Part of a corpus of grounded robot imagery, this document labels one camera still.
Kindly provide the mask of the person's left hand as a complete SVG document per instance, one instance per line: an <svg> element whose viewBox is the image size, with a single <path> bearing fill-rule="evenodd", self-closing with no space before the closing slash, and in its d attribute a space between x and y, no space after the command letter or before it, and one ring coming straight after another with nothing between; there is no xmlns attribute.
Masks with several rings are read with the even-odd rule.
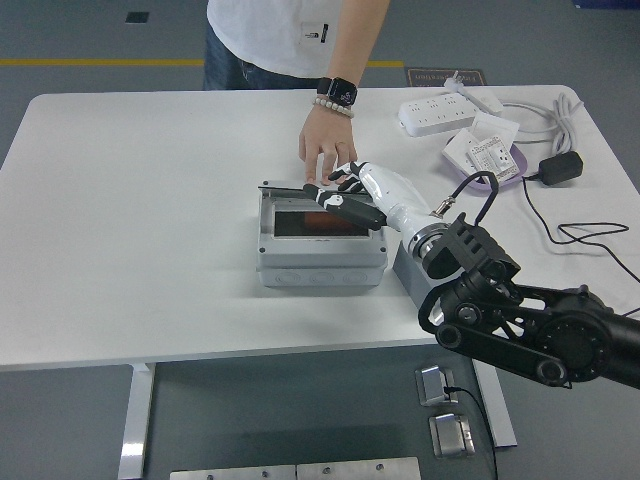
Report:
<svg viewBox="0 0 640 480"><path fill-rule="evenodd" d="M307 183L330 183L329 175L357 160L352 121L321 105L311 108L299 135L298 155Z"/></svg>

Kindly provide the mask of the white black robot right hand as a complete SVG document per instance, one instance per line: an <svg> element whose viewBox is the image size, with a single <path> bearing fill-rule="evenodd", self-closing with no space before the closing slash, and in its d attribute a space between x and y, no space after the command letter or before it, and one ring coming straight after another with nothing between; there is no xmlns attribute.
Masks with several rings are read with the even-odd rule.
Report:
<svg viewBox="0 0 640 480"><path fill-rule="evenodd" d="M405 177L370 162L351 162L329 175L345 180L336 191L307 183L303 192L326 211L370 230L389 226L402 234L406 250L418 250L447 229Z"/></svg>

